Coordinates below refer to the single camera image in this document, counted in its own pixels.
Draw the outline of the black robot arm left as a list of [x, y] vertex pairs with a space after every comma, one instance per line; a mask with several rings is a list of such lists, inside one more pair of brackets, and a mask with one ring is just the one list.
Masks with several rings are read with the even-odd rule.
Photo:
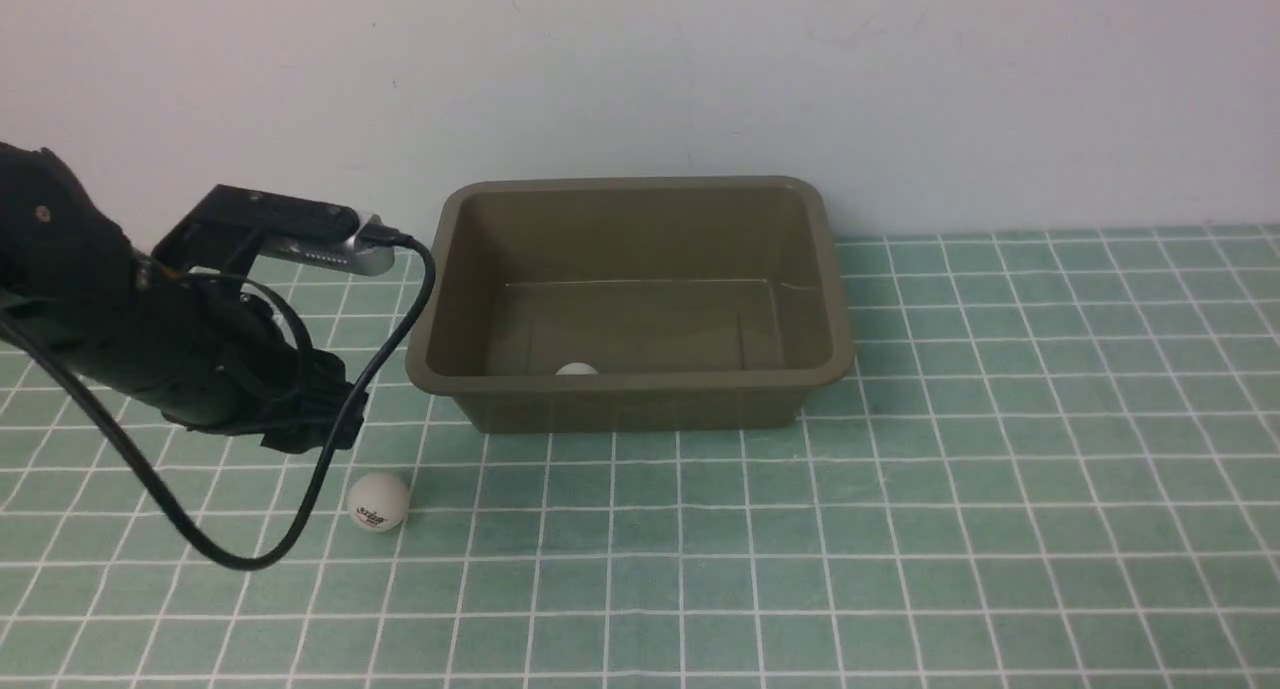
[[193, 432], [287, 455], [355, 443], [367, 392], [246, 289], [259, 257], [335, 257], [361, 228], [353, 209], [218, 186], [143, 252], [55, 152], [10, 145], [1, 200], [3, 311], [68, 370]]

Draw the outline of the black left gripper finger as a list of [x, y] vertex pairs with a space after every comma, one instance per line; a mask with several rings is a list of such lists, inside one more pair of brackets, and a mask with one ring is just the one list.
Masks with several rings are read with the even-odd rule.
[[287, 455], [332, 447], [351, 450], [364, 426], [369, 384], [349, 382], [346, 364], [323, 350], [306, 350], [298, 391], [275, 402], [255, 425], [261, 444]]

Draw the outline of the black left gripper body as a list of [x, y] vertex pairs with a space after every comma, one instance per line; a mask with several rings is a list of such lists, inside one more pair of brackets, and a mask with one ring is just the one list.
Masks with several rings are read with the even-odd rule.
[[90, 375], [170, 421], [256, 433], [316, 350], [284, 300], [243, 275], [174, 273], [137, 255], [90, 274]]

